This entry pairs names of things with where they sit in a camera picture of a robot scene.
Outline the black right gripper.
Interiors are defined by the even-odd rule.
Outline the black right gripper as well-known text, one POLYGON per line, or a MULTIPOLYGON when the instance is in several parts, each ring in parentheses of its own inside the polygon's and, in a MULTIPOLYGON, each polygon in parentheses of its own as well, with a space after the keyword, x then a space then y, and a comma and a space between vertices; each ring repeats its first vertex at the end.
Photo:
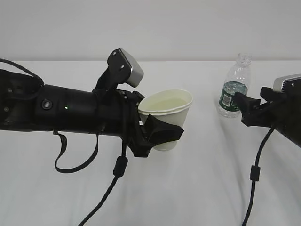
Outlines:
POLYGON ((272 88, 262 87, 260 96, 267 101, 234 94, 234 103, 242 113, 242 123, 248 127, 274 127, 298 147, 301 146, 301 97, 288 97, 272 88))

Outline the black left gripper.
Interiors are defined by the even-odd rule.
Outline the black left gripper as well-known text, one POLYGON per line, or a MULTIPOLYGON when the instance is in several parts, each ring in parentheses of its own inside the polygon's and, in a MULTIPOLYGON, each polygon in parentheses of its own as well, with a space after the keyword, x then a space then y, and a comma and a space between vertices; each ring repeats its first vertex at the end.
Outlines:
POLYGON ((125 156, 127 147, 134 157, 146 158, 153 149, 170 151, 175 148, 184 130, 184 113, 138 113, 138 105, 145 99, 138 91, 116 90, 121 104, 122 155, 125 156))

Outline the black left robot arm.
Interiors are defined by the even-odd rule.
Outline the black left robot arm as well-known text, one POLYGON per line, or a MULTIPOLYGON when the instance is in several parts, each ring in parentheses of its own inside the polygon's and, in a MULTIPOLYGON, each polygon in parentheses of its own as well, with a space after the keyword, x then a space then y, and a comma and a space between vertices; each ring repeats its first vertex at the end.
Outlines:
POLYGON ((124 175, 128 160, 126 149, 135 157, 147 157, 157 145, 177 141, 183 128, 148 115, 140 124, 138 104, 144 97, 136 91, 118 89, 119 84, 137 86, 143 72, 139 64, 124 56, 109 58, 107 69, 95 88, 81 91, 47 85, 25 67, 2 59, 2 63, 20 70, 0 72, 0 128, 34 132, 51 131, 61 140, 60 154, 67 149, 64 132, 117 136, 122 139, 122 152, 113 174, 124 175))

